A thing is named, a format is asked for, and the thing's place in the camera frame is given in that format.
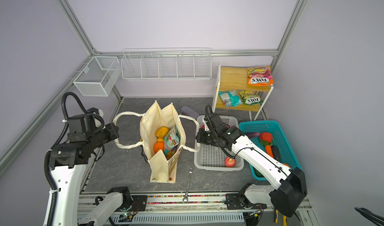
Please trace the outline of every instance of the white wire basket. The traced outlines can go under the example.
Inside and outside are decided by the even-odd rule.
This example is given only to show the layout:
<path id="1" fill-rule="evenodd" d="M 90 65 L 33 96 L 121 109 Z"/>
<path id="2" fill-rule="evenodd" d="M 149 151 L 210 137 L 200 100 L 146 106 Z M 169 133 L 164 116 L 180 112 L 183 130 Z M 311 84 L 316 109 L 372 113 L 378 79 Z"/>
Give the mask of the white wire basket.
<path id="1" fill-rule="evenodd" d="M 108 96 L 120 74 L 117 57 L 94 56 L 73 83 L 84 96 Z"/>
<path id="2" fill-rule="evenodd" d="M 200 124 L 200 128 L 204 125 L 204 115 L 197 117 L 197 121 Z M 235 117 L 220 115 L 221 120 L 229 126 L 239 127 L 239 123 Z M 230 155 L 235 156 L 234 153 L 227 151 Z M 216 171 L 238 171 L 244 167 L 244 159 L 240 156 L 235 157 L 235 166 L 232 168 L 226 167 L 224 160 L 227 156 L 223 151 L 216 146 L 201 144 L 199 152 L 194 155 L 194 163 L 197 168 L 205 170 L 216 170 Z"/>
<path id="3" fill-rule="evenodd" d="M 209 51 L 172 53 L 125 53 L 121 59 L 122 78 L 134 80 L 210 80 Z"/>

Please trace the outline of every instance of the wall-mounted wire rack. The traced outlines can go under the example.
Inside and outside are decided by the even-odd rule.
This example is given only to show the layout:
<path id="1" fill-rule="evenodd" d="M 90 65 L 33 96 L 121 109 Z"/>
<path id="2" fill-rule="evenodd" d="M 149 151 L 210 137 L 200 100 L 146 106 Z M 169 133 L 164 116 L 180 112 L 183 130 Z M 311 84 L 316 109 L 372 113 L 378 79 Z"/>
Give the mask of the wall-mounted wire rack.
<path id="1" fill-rule="evenodd" d="M 125 80 L 210 80 L 212 78 L 209 49 L 137 50 L 123 50 L 121 70 L 122 78 Z"/>
<path id="2" fill-rule="evenodd" d="M 73 80 L 84 96 L 108 96 L 120 76 L 118 57 L 93 56 Z"/>

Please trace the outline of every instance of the green candy bag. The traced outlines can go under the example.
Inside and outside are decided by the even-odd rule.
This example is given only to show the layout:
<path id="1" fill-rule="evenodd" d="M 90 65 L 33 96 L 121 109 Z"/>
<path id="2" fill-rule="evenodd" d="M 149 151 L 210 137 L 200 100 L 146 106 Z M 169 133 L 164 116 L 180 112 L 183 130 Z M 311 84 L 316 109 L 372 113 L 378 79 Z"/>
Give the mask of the green candy bag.
<path id="1" fill-rule="evenodd" d="M 263 100 L 255 91 L 239 90 L 239 94 L 245 105 L 261 104 Z"/>

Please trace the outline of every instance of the marble surface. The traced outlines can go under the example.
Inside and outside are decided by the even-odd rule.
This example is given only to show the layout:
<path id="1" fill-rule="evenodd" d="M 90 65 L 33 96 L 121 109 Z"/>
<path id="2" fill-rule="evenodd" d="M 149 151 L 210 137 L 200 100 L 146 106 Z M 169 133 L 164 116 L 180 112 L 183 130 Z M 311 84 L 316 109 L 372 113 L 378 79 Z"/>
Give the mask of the marble surface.
<path id="1" fill-rule="evenodd" d="M 212 104 L 212 98 L 126 98 L 119 110 L 144 113 L 157 100 L 161 108 L 171 102 L 180 113 L 181 107 L 189 106 L 201 115 L 206 104 Z M 238 122 L 249 121 L 248 111 L 217 109 L 220 115 L 237 118 Z M 133 144 L 140 140 L 139 123 L 141 118 L 123 116 L 119 118 L 119 141 L 123 145 Z M 195 124 L 187 119 L 181 119 L 187 136 L 186 146 L 194 148 Z M 248 162 L 240 171 L 211 171 L 199 169 L 194 165 L 194 153 L 182 150 L 177 163 L 176 183 L 150 183 L 151 168 L 141 156 L 141 147 L 130 150 L 120 149 L 115 143 L 105 144 L 105 154 L 95 164 L 85 191 L 108 191 L 118 186 L 128 186 L 132 193 L 185 191 L 189 176 L 189 168 L 193 167 L 190 191 L 238 191 L 246 183 L 268 185 L 267 181 L 257 181 L 253 178 Z"/>

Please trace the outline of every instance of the cream bag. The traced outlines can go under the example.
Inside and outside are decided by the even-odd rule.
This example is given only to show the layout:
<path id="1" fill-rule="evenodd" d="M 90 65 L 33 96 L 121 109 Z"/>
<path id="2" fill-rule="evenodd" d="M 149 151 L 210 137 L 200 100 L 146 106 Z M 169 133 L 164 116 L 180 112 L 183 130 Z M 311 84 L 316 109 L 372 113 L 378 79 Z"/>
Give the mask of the cream bag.
<path id="1" fill-rule="evenodd" d="M 146 113 L 134 113 L 123 112 L 116 115 L 113 119 L 113 123 L 117 125 L 118 118 L 122 115 L 136 115 L 142 117 L 140 122 L 140 135 L 142 141 L 132 145 L 122 145 L 119 143 L 119 139 L 115 139 L 115 143 L 119 148 L 134 148 L 137 146 L 143 146 L 144 152 L 148 158 L 149 165 L 151 166 L 151 179 L 152 183 L 176 183 L 176 169 L 177 159 L 179 158 L 181 149 L 184 148 L 191 152 L 198 152 L 200 150 L 200 144 L 197 144 L 197 148 L 189 148 L 185 146 L 185 131 L 183 125 L 181 125 L 180 118 L 186 118 L 195 122 L 197 129 L 199 129 L 199 123 L 192 117 L 178 115 L 173 104 L 169 104 L 165 108 L 161 109 L 157 101 L 152 104 Z M 177 127 L 177 136 L 180 143 L 176 153 L 170 160 L 167 160 L 163 151 L 159 150 L 154 153 L 153 146 L 156 143 L 157 137 L 155 132 L 158 128 L 166 126 L 169 129 Z"/>

